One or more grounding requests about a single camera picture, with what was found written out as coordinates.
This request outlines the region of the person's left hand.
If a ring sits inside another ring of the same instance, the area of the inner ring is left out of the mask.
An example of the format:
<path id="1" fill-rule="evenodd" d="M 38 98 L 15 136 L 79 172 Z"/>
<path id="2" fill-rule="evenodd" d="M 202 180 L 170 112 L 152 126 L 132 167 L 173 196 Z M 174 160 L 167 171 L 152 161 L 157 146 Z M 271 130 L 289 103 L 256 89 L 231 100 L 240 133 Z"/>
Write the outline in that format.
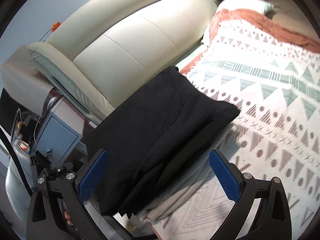
<path id="1" fill-rule="evenodd" d="M 71 216 L 70 216 L 69 212 L 68 211 L 64 211 L 63 215 L 64 215 L 64 218 L 65 218 L 67 224 L 70 225 L 70 226 L 73 226 L 72 219 L 71 219 Z"/>

